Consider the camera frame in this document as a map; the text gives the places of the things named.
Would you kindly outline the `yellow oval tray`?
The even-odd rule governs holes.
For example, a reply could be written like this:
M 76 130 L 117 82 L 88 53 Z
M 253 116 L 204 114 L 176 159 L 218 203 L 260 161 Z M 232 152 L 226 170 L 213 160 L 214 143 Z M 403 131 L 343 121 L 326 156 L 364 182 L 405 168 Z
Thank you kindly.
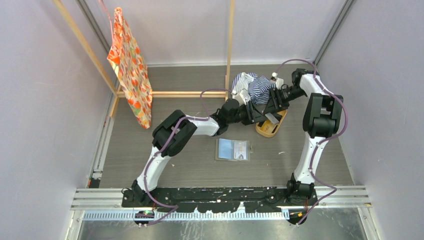
M 263 123 L 256 123 L 255 130 L 258 134 L 266 138 L 272 138 L 276 132 L 279 130 L 288 110 L 282 110 L 279 112 L 273 113 L 273 115 L 279 120 L 278 124 L 272 124 L 269 120 L 264 121 Z

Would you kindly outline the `silver VIP card front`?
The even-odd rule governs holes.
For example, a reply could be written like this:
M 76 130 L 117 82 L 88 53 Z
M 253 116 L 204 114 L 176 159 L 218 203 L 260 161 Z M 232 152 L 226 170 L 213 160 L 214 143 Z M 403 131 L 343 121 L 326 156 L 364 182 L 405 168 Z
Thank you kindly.
M 250 146 L 248 141 L 235 140 L 233 142 L 233 159 L 247 161 L 249 159 Z

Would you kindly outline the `clear grey card holder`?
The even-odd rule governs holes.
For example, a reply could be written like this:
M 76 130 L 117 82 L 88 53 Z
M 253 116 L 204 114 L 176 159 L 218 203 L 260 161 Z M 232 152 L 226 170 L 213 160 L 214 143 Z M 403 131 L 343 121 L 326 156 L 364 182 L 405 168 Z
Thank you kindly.
M 235 160 L 234 159 L 234 141 L 242 140 L 232 140 L 219 138 L 215 142 L 215 159 L 217 161 L 233 161 L 233 162 L 248 162 L 251 159 L 252 146 L 248 140 L 249 145 L 249 155 L 248 160 Z

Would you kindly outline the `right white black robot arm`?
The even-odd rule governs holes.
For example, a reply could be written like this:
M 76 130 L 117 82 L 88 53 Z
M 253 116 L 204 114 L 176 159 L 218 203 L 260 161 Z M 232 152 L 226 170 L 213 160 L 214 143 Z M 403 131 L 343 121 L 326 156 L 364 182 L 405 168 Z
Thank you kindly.
M 312 70 L 297 68 L 292 74 L 292 85 L 270 90 L 264 114 L 274 114 L 289 107 L 289 102 L 308 97 L 302 120 L 305 143 L 300 161 L 287 182 L 285 198 L 291 205 L 309 200 L 314 193 L 315 173 L 328 139 L 340 126 L 343 97 L 333 96 Z

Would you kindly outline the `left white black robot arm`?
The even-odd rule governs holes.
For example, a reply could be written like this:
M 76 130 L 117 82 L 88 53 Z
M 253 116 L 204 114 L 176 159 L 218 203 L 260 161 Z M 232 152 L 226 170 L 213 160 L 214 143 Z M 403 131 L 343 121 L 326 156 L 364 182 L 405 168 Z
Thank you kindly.
M 251 125 L 267 120 L 266 115 L 252 102 L 240 104 L 227 100 L 207 117 L 195 117 L 177 109 L 152 133 L 152 148 L 141 174 L 133 181 L 134 200 L 141 207 L 148 207 L 154 200 L 152 191 L 169 160 L 179 154 L 193 136 L 216 137 L 225 133 L 229 125 Z

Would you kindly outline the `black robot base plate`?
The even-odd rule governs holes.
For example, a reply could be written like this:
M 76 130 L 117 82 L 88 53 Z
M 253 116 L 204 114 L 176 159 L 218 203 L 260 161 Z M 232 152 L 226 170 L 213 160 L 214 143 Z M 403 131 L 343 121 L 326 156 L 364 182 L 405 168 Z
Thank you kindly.
M 289 195 L 285 187 L 158 187 L 150 195 L 134 189 L 122 191 L 122 207 L 154 208 L 162 213 L 177 206 L 178 213 L 234 213 L 244 209 L 246 213 L 274 213 L 282 207 L 305 210 L 317 200 L 314 193 L 310 199 Z

